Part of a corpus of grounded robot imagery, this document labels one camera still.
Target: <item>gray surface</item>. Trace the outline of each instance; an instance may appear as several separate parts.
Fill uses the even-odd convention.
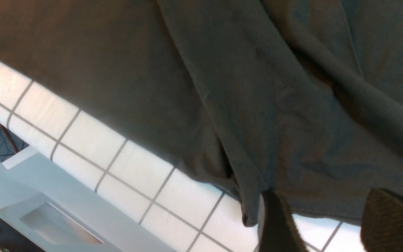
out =
[[[172,251],[124,213],[40,154],[0,173],[0,209],[37,195],[37,190],[122,251]]]

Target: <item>wrinkled cloth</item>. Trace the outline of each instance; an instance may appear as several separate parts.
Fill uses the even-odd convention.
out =
[[[403,195],[403,1],[0,0],[0,61],[239,199]]]

